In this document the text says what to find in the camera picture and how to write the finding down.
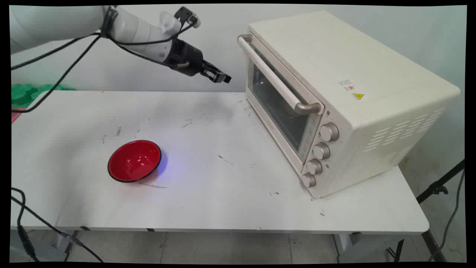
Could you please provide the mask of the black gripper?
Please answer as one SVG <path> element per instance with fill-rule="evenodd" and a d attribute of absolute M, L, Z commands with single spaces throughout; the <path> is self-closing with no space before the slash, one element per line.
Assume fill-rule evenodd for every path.
<path fill-rule="evenodd" d="M 165 59 L 169 65 L 184 65 L 186 67 L 173 68 L 174 71 L 187 76 L 194 76 L 200 73 L 213 83 L 229 83 L 231 76 L 227 75 L 212 63 L 203 60 L 202 51 L 183 40 L 175 38 L 172 40 L 170 52 Z"/>

